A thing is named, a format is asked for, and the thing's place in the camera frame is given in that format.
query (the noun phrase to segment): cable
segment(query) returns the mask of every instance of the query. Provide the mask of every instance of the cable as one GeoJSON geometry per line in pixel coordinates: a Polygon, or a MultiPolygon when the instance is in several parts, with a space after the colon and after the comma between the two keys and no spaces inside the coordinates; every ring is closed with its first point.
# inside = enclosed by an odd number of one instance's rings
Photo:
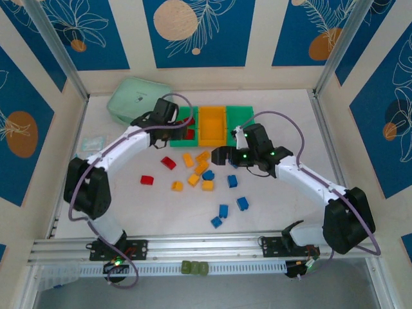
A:
{"type": "Polygon", "coordinates": [[[269,176],[270,176],[269,173],[267,173],[266,175],[255,174],[255,173],[253,173],[253,172],[249,169],[249,166],[246,167],[246,170],[247,170],[250,174],[252,174],[253,176],[262,177],[262,178],[265,178],[265,177],[269,177],[269,176]]]}
{"type": "MultiPolygon", "coordinates": [[[[249,120],[247,120],[244,124],[242,124],[240,126],[240,129],[243,129],[245,127],[245,125],[247,125],[250,121],[252,121],[253,119],[255,119],[257,116],[263,115],[263,114],[275,114],[277,116],[283,117],[286,120],[288,120],[297,130],[297,132],[299,133],[299,135],[301,136],[301,148],[299,149],[299,152],[297,153],[296,156],[296,164],[297,166],[302,170],[302,172],[304,172],[305,174],[307,174],[309,177],[312,177],[314,180],[316,180],[317,182],[319,182],[321,185],[325,186],[326,188],[329,189],[329,184],[324,182],[322,179],[320,179],[319,177],[317,177],[316,175],[312,174],[310,171],[307,171],[305,168],[300,167],[301,165],[301,155],[304,149],[304,136],[303,136],[303,132],[301,130],[301,128],[296,124],[296,122],[294,122],[291,118],[289,118],[288,116],[286,116],[285,114],[282,114],[280,112],[277,111],[261,111],[260,113],[257,113],[256,115],[254,115],[252,118],[250,118],[249,120]]],[[[359,223],[362,225],[362,227],[364,228],[364,230],[366,231],[366,234],[368,235],[368,237],[370,238],[370,240],[373,243],[373,246],[375,247],[376,251],[372,251],[370,249],[364,248],[362,246],[355,246],[358,249],[361,249],[367,253],[370,254],[374,254],[376,256],[379,256],[382,252],[380,251],[380,247],[378,245],[378,242],[376,240],[376,238],[374,237],[374,235],[372,234],[372,231],[369,229],[368,225],[366,224],[366,222],[363,220],[362,216],[358,213],[358,211],[356,210],[356,208],[349,202],[349,200],[347,198],[345,198],[340,192],[338,192],[336,189],[332,189],[332,192],[334,194],[336,194],[348,207],[349,209],[353,212],[353,214],[355,215],[355,217],[359,220],[359,223]]]]}
{"type": "Polygon", "coordinates": [[[173,95],[184,99],[184,101],[186,101],[187,105],[190,107],[191,112],[190,112],[190,115],[189,115],[188,119],[187,119],[185,122],[183,122],[182,124],[178,124],[178,125],[176,125],[176,126],[151,126],[151,127],[145,127],[145,128],[142,128],[142,129],[138,129],[138,130],[136,130],[136,131],[133,131],[132,133],[128,134],[126,137],[123,136],[120,140],[118,140],[118,141],[115,142],[112,146],[110,146],[109,148],[107,148],[107,149],[102,153],[102,155],[100,156],[100,158],[97,158],[96,160],[94,160],[94,161],[89,165],[89,167],[84,171],[84,173],[82,174],[82,176],[79,178],[79,181],[77,182],[77,185],[76,185],[76,187],[75,187],[75,189],[74,189],[74,192],[73,192],[73,196],[71,197],[71,200],[70,200],[69,213],[68,213],[69,220],[70,220],[70,221],[73,221],[73,222],[82,221],[82,220],[87,221],[87,222],[88,222],[88,225],[89,225],[89,228],[93,231],[93,233],[96,234],[97,238],[98,238],[99,240],[101,240],[101,241],[102,241],[105,245],[107,245],[109,248],[111,248],[112,250],[114,250],[117,254],[119,254],[120,256],[122,256],[122,258],[124,258],[127,262],[129,262],[129,264],[130,264],[130,265],[133,267],[133,269],[135,270],[135,272],[136,272],[135,280],[133,281],[133,283],[131,283],[130,285],[127,285],[127,286],[114,285],[113,283],[111,283],[111,282],[109,281],[110,272],[108,273],[108,282],[109,282],[109,284],[112,285],[112,286],[114,286],[114,287],[116,287],[116,288],[119,288],[119,289],[133,288],[133,287],[137,284],[137,281],[138,281],[138,278],[139,278],[137,267],[136,267],[136,265],[132,262],[132,260],[131,260],[128,256],[126,256],[123,252],[121,252],[119,249],[117,249],[114,245],[112,245],[110,242],[108,242],[104,237],[102,237],[102,236],[99,234],[99,232],[98,232],[98,231],[94,228],[94,226],[91,224],[89,217],[85,217],[85,216],[83,216],[83,217],[78,217],[78,218],[74,218],[74,217],[73,217],[73,208],[74,208],[74,205],[75,205],[76,197],[77,197],[77,195],[78,195],[78,193],[79,193],[80,187],[81,187],[81,185],[83,184],[84,179],[86,179],[87,175],[88,175],[89,172],[92,170],[92,168],[94,168],[94,166],[97,164],[97,162],[99,162],[101,159],[103,159],[105,156],[107,156],[112,150],[114,150],[114,148],[116,148],[117,146],[119,146],[119,145],[120,145],[122,142],[124,142],[125,140],[127,140],[127,139],[131,138],[132,136],[135,136],[135,135],[137,135],[137,134],[139,134],[139,133],[141,133],[141,132],[146,132],[146,131],[154,130],[154,129],[179,129],[179,128],[184,127],[184,126],[186,126],[187,124],[189,124],[189,122],[190,122],[190,121],[192,120],[192,118],[193,118],[193,106],[192,106],[192,104],[190,103],[190,101],[189,101],[185,96],[183,96],[183,95],[181,95],[181,94],[179,94],[179,93],[168,93],[168,94],[162,96],[162,98],[169,97],[169,96],[173,96],[173,95]]]}

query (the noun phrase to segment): toy block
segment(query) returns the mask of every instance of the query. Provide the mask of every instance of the toy block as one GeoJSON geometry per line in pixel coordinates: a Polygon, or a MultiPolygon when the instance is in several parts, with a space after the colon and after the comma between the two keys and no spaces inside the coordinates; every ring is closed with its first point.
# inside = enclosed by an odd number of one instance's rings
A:
{"type": "Polygon", "coordinates": [[[228,205],[219,206],[219,218],[227,218],[228,213],[229,213],[228,205]]]}
{"type": "Polygon", "coordinates": [[[196,157],[196,161],[200,163],[202,161],[207,161],[210,157],[211,153],[206,150],[196,157]]]}
{"type": "Polygon", "coordinates": [[[235,188],[238,186],[238,179],[235,175],[227,176],[227,183],[229,184],[229,188],[235,188]]]}
{"type": "Polygon", "coordinates": [[[189,275],[191,273],[191,267],[192,263],[190,261],[182,261],[182,267],[180,269],[180,272],[183,275],[189,275]]]}
{"type": "Polygon", "coordinates": [[[198,275],[199,274],[199,262],[193,261],[191,263],[191,275],[198,275]]]}
{"type": "Polygon", "coordinates": [[[194,165],[193,159],[190,153],[183,154],[183,161],[185,162],[186,167],[192,167],[194,165]]]}
{"type": "Polygon", "coordinates": [[[203,191],[213,191],[213,181],[212,180],[204,180],[201,184],[201,189],[203,191]]]}
{"type": "Polygon", "coordinates": [[[236,203],[238,203],[240,211],[245,211],[249,208],[249,203],[247,202],[246,197],[238,198],[236,203]]]}
{"type": "Polygon", "coordinates": [[[215,229],[217,229],[222,224],[219,217],[214,217],[213,219],[211,219],[211,222],[215,229]]]}
{"type": "Polygon", "coordinates": [[[207,172],[204,172],[201,177],[203,180],[213,180],[214,173],[211,170],[208,170],[207,172]]]}
{"type": "Polygon", "coordinates": [[[186,136],[183,138],[184,140],[194,140],[194,130],[188,129],[186,136]]]}
{"type": "Polygon", "coordinates": [[[143,175],[140,179],[140,183],[142,185],[153,185],[153,180],[155,180],[152,176],[143,175]]]}
{"type": "MultiPolygon", "coordinates": [[[[183,122],[188,121],[188,119],[189,119],[189,117],[184,118],[184,119],[183,119],[183,122]]],[[[191,119],[191,121],[187,124],[187,126],[193,126],[195,123],[196,123],[196,121],[195,121],[194,116],[193,116],[192,119],[191,119]]]]}
{"type": "Polygon", "coordinates": [[[206,161],[200,162],[200,164],[197,166],[197,168],[194,169],[194,173],[196,175],[202,175],[207,169],[209,168],[209,163],[206,161]]]}
{"type": "Polygon", "coordinates": [[[172,183],[172,190],[173,191],[182,191],[183,190],[183,183],[182,182],[173,182],[172,183]]]}
{"type": "Polygon", "coordinates": [[[209,273],[209,264],[207,262],[199,263],[199,274],[201,276],[206,276],[209,273]]]}
{"type": "Polygon", "coordinates": [[[187,182],[189,183],[189,185],[191,185],[192,187],[195,187],[198,182],[200,180],[200,177],[196,174],[193,174],[192,176],[189,177],[189,179],[187,180],[187,182]]]}
{"type": "Polygon", "coordinates": [[[176,167],[176,163],[172,159],[170,159],[168,156],[165,156],[161,162],[170,170],[176,167]]]}
{"type": "Polygon", "coordinates": [[[228,161],[229,161],[229,164],[230,164],[231,166],[233,166],[233,168],[235,168],[235,169],[238,168],[238,166],[237,166],[237,165],[234,165],[234,164],[232,163],[232,161],[230,161],[230,160],[228,160],[228,161]]]}

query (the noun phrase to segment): orange block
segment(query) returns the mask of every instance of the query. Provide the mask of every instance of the orange block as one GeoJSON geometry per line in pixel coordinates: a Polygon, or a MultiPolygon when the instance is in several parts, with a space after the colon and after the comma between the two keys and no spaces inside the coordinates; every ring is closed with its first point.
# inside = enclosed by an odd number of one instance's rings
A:
{"type": "Polygon", "coordinates": [[[192,174],[192,176],[189,177],[189,179],[187,180],[187,182],[189,183],[189,185],[191,185],[192,187],[195,187],[198,182],[200,180],[200,177],[196,174],[192,174]]]}
{"type": "Polygon", "coordinates": [[[208,152],[207,150],[205,150],[204,152],[202,152],[201,154],[199,154],[196,157],[196,161],[198,163],[202,162],[202,161],[207,161],[209,158],[211,157],[211,153],[208,152]]]}
{"type": "Polygon", "coordinates": [[[183,183],[182,182],[173,182],[172,183],[172,190],[173,191],[182,191],[183,190],[183,183]]]}
{"type": "Polygon", "coordinates": [[[209,163],[207,163],[206,161],[202,161],[200,162],[199,166],[197,166],[197,168],[194,169],[194,173],[196,175],[202,175],[207,169],[209,168],[209,163]]]}
{"type": "Polygon", "coordinates": [[[183,154],[183,161],[185,162],[186,167],[192,167],[194,165],[193,159],[190,153],[183,154]]]}
{"type": "Polygon", "coordinates": [[[213,191],[213,181],[212,180],[204,180],[201,184],[201,189],[203,191],[213,191]]]}

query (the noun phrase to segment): white wall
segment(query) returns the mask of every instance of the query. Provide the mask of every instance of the white wall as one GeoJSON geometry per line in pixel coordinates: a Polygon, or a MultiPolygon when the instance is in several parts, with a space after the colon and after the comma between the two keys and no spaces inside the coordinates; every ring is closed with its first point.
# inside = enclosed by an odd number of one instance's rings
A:
{"type": "Polygon", "coordinates": [[[403,308],[412,304],[411,262],[400,239],[412,232],[412,187],[385,200],[349,105],[411,21],[412,1],[397,0],[343,87],[333,78],[321,97],[345,177],[367,194],[382,256],[403,308]]]}
{"type": "Polygon", "coordinates": [[[63,93],[56,88],[2,10],[0,29],[2,49],[55,112],[24,207],[0,198],[0,243],[7,245],[8,249],[0,269],[0,307],[8,308],[33,240],[45,237],[66,174],[84,103],[69,82],[63,93]]]}
{"type": "Polygon", "coordinates": [[[81,71],[79,75],[90,93],[113,92],[126,76],[170,84],[176,90],[313,88],[322,72],[322,66],[272,67],[289,1],[256,0],[244,68],[158,70],[143,2],[110,0],[130,70],[81,71]]]}

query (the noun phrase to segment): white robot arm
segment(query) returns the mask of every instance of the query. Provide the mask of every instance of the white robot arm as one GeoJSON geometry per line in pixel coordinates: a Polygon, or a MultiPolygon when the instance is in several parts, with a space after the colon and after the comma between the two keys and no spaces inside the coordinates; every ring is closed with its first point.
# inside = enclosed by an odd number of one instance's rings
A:
{"type": "Polygon", "coordinates": [[[212,162],[225,165],[227,159],[238,167],[257,165],[261,171],[289,183],[319,206],[317,212],[295,222],[282,231],[282,243],[288,249],[306,245],[329,245],[340,254],[347,253],[368,237],[362,223],[339,196],[349,200],[372,233],[375,224],[362,190],[348,190],[304,164],[292,152],[275,148],[261,124],[252,124],[232,132],[236,147],[219,147],[212,152],[212,162]]]}
{"type": "Polygon", "coordinates": [[[86,160],[74,158],[70,162],[64,199],[70,203],[75,195],[73,208],[86,214],[93,230],[108,243],[121,247],[120,243],[124,243],[127,237],[108,211],[111,203],[109,178],[137,153],[155,146],[158,140],[182,139],[187,134],[187,127],[176,127],[177,116],[178,106],[160,98],[153,111],[132,121],[126,131],[106,148],[86,160]],[[90,172],[76,191],[82,175],[90,167],[90,172]]]}

